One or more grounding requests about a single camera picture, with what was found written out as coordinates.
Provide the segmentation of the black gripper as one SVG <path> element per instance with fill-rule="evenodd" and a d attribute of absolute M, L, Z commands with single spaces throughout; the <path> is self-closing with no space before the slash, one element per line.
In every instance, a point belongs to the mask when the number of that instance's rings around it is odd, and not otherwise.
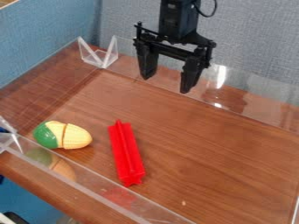
<path fill-rule="evenodd" d="M 211 14 L 202 11 L 202 0 L 162 0 L 158 29 L 135 24 L 134 39 L 140 75 L 147 80 L 158 69 L 163 55 L 185 61 L 182 68 L 181 92 L 187 94 L 197 86 L 202 71 L 211 65 L 211 54 L 217 47 L 214 40 L 198 33 L 199 17 L 211 18 L 218 10 L 214 0 Z"/>

